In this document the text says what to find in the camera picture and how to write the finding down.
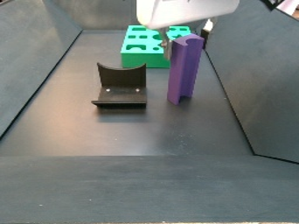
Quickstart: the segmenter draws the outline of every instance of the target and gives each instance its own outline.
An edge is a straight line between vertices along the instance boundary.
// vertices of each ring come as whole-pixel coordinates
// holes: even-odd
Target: black holder
[[[267,8],[272,11],[284,0],[261,0]]]
[[[97,63],[101,82],[97,107],[145,107],[145,65],[134,68],[110,68]]]

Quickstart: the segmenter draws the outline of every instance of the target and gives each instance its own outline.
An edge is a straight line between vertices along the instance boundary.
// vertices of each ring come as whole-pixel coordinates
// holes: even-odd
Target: green block with holes
[[[170,26],[166,36],[170,40],[190,34],[188,26]],[[169,67],[169,60],[164,58],[164,49],[160,47],[161,37],[157,31],[141,25],[129,25],[121,47],[122,67]]]

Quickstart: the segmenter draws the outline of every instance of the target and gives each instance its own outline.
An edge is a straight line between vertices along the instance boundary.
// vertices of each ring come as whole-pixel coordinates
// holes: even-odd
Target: purple block
[[[202,42],[204,39],[194,34],[180,37],[172,42],[166,98],[174,105],[178,104],[181,96],[192,97]]]

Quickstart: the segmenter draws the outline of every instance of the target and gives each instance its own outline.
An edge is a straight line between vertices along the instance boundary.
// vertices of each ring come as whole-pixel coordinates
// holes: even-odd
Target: metal surface
[[[97,62],[121,67],[124,31],[82,32],[0,143],[0,156],[250,155],[205,53],[193,97],[166,101],[168,69],[146,69],[146,109],[97,109]]]
[[[259,155],[299,162],[299,23],[257,0],[220,17],[208,55]]]
[[[299,222],[299,166],[261,157],[0,157],[1,223]]]
[[[50,1],[0,7],[0,136],[60,61],[80,28]]]
[[[166,36],[166,32],[169,31],[169,28],[161,28],[157,30],[160,33],[160,37],[162,38],[162,42],[161,42],[161,48],[162,48],[162,56],[166,60],[170,59],[172,57],[172,49],[173,49],[173,45],[172,45],[172,41],[169,40],[168,36]]]
[[[125,30],[137,25],[133,0],[52,0],[84,30]]]

